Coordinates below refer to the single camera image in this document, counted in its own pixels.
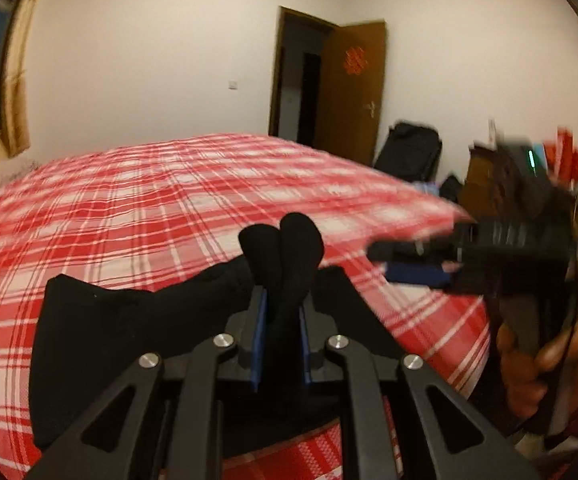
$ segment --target doorway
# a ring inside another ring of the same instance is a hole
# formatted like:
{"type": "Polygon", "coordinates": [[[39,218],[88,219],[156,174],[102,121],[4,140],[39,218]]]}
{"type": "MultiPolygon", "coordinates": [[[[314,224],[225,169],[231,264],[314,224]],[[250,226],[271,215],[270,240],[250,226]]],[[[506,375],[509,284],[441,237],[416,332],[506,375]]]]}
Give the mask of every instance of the doorway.
{"type": "Polygon", "coordinates": [[[313,147],[325,41],[336,26],[280,8],[270,134],[313,147]]]}
{"type": "Polygon", "coordinates": [[[339,27],[281,7],[269,134],[372,166],[386,39],[384,21],[339,27]]]}

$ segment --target bed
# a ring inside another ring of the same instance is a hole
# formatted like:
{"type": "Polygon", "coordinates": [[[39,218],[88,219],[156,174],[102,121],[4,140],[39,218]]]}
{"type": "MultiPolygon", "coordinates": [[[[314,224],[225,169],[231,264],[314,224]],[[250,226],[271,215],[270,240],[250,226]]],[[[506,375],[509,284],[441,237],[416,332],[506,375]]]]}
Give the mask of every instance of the bed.
{"type": "MultiPolygon", "coordinates": [[[[390,176],[274,137],[221,134],[49,163],[0,190],[0,471],[40,457],[28,377],[44,286],[59,273],[157,290],[240,253],[238,232],[313,219],[323,265],[343,266],[398,341],[469,395],[488,356],[483,301],[390,285],[368,240],[450,230],[465,213],[390,176]]],[[[227,480],[340,476],[339,426],[225,463],[227,480]]]]}

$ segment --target door frame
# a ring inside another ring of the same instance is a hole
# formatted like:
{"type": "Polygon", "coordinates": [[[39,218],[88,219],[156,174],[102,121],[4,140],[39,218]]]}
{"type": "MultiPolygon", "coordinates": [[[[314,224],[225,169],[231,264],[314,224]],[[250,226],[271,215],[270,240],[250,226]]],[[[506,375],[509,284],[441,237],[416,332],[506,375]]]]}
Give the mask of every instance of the door frame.
{"type": "Polygon", "coordinates": [[[278,8],[278,26],[275,35],[275,59],[274,59],[274,78],[271,86],[271,102],[269,103],[269,126],[268,133],[272,137],[277,137],[278,131],[275,128],[275,123],[280,115],[280,100],[278,96],[280,94],[280,89],[278,88],[278,83],[280,81],[280,73],[282,71],[282,66],[280,60],[282,59],[282,40],[284,39],[284,29],[286,24],[287,16],[296,16],[308,22],[317,23],[318,25],[323,25],[331,29],[339,28],[339,25],[335,23],[328,22],[327,20],[322,20],[310,14],[305,14],[299,10],[289,9],[288,7],[280,6],[278,8]]]}

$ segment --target black backpack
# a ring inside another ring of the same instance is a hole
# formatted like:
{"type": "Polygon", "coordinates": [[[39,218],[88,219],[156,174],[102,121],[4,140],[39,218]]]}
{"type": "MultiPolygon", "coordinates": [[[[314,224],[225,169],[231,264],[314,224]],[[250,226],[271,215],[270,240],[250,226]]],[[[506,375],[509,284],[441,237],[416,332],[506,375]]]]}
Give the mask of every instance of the black backpack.
{"type": "Polygon", "coordinates": [[[398,123],[389,129],[374,168],[406,182],[430,182],[435,178],[441,153],[442,141],[436,130],[398,123]]]}

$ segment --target metal screw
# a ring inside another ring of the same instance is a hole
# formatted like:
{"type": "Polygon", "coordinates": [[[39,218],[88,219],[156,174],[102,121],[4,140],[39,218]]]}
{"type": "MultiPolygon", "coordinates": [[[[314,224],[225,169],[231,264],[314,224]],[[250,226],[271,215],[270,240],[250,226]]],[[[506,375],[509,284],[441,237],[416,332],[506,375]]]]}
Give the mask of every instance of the metal screw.
{"type": "Polygon", "coordinates": [[[344,337],[343,335],[333,335],[328,339],[328,344],[331,348],[341,350],[342,348],[349,346],[349,338],[344,337]]]}
{"type": "Polygon", "coordinates": [[[160,358],[157,354],[144,354],[138,359],[138,362],[142,368],[154,368],[160,362],[160,358]]]}
{"type": "Polygon", "coordinates": [[[234,343],[233,336],[231,334],[218,334],[213,338],[213,344],[218,348],[229,348],[234,343]]]}
{"type": "Polygon", "coordinates": [[[409,370],[419,370],[424,364],[424,359],[419,355],[409,354],[402,359],[402,362],[409,370]]]}

